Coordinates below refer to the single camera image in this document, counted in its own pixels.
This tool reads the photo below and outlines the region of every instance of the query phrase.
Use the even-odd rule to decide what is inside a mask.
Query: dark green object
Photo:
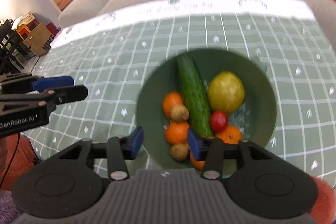
[[[276,100],[266,75],[247,58],[221,48],[197,49],[187,55],[194,59],[201,78],[207,83],[222,71],[231,71],[240,78],[249,113],[249,125],[244,128],[243,135],[265,147],[273,134],[277,117]],[[153,72],[141,90],[136,107],[136,124],[144,129],[144,147],[164,169],[193,167],[190,160],[177,162],[171,158],[170,145],[164,137],[163,126],[168,125],[169,120],[164,116],[161,105],[167,93],[180,92],[176,69],[178,58],[169,59]],[[233,160],[225,161],[225,174],[232,174],[235,169]]]
[[[204,83],[192,57],[183,54],[177,58],[181,95],[190,115],[190,125],[202,137],[213,136],[210,128],[211,110]]]

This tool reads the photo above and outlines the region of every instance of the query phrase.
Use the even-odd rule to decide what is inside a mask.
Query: cherry tomato
[[[228,125],[228,119],[224,112],[217,110],[210,117],[211,128],[216,132],[222,132]]]

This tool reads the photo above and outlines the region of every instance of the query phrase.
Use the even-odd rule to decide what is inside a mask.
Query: ribbed gray surface
[[[14,224],[317,224],[308,214],[289,220],[266,220],[233,203],[220,182],[201,179],[194,169],[139,170],[113,182],[89,210],[47,220],[22,215]]]

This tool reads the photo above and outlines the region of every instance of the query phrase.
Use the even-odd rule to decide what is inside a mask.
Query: orange
[[[165,116],[170,119],[170,112],[176,105],[183,105],[182,96],[178,92],[170,92],[166,95],[162,102],[162,110]]]
[[[187,143],[189,124],[187,122],[171,122],[165,131],[165,138],[170,145]]]
[[[195,160],[194,155],[191,152],[190,152],[190,161],[193,164],[193,166],[195,166],[195,168],[198,170],[202,170],[205,164],[205,160],[202,161]]]
[[[239,129],[234,126],[227,126],[222,132],[216,133],[216,138],[220,138],[224,143],[238,144],[243,138]]]

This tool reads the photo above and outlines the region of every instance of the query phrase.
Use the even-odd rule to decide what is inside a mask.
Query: black chair
[[[23,49],[19,49],[19,43],[21,41],[20,36],[16,31],[12,30],[11,23],[7,19],[5,23],[0,27],[0,74],[6,73],[6,70],[10,68],[10,70],[14,70],[15,67],[11,60],[13,60],[21,69],[24,67],[20,64],[20,62],[15,58],[13,52],[17,49],[19,52],[22,52]]]

